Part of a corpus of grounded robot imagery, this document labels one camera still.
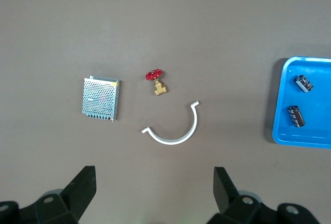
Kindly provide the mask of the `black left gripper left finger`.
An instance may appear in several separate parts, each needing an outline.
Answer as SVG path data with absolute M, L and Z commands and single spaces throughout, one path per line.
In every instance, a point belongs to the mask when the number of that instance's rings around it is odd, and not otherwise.
M 96 169 L 85 166 L 63 189 L 44 193 L 31 205 L 1 202 L 1 223 L 78 223 L 96 194 Z

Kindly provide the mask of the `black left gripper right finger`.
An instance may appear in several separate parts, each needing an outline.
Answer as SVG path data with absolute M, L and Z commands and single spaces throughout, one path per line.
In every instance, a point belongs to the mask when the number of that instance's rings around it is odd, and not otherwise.
M 224 167 L 214 167 L 213 194 L 219 212 L 208 223 L 319 223 L 305 207 L 282 203 L 276 210 L 240 193 Z

